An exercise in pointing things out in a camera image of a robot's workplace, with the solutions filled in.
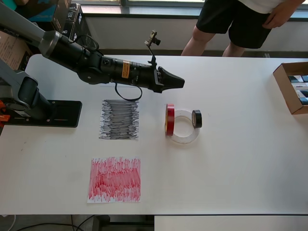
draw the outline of white table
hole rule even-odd
[[[146,62],[146,56],[118,56]],[[5,126],[0,136],[0,214],[303,214],[308,212],[308,115],[290,114],[272,72],[299,59],[157,57],[186,80],[144,90],[139,141],[98,139],[103,99],[92,86],[36,55],[27,72],[47,99],[82,101],[77,128]],[[134,97],[139,90],[121,88]],[[164,135],[166,103],[200,109],[197,140]],[[139,156],[141,202],[87,204],[93,157]]]
[[[155,216],[155,231],[307,231],[304,216]]]

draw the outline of robotic arm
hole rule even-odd
[[[76,72],[81,80],[89,84],[114,82],[116,92],[119,83],[148,88],[157,93],[184,86],[184,79],[162,67],[156,68],[150,49],[152,43],[159,45],[160,42],[155,38],[155,31],[145,42],[152,54],[151,65],[144,65],[106,57],[98,47],[82,47],[57,31],[45,32],[3,3],[0,3],[0,30],[38,47],[45,58]],[[7,124],[76,127],[81,102],[48,101],[39,93],[37,86],[36,80],[25,72],[13,71],[0,60],[0,100],[10,112],[14,112]]]
[[[154,92],[183,88],[184,80],[156,63],[144,65],[103,56],[98,50],[84,48],[57,31],[40,29],[18,13],[0,4],[0,30],[19,37],[39,48],[48,58],[76,72],[81,80],[89,84],[115,82],[148,88]],[[151,34],[147,46],[158,41],[156,32]]]

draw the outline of black tape roll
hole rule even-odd
[[[200,110],[193,110],[192,111],[192,124],[194,128],[201,128],[202,127],[202,115]]]

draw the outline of hand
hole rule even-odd
[[[266,29],[281,27],[293,15],[297,7],[303,1],[286,0],[280,3],[269,15],[265,23],[262,25]]]

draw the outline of window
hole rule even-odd
[[[86,5],[122,5],[122,6],[182,6],[202,7],[205,0],[73,0]],[[299,7],[300,10],[308,10],[308,0]]]

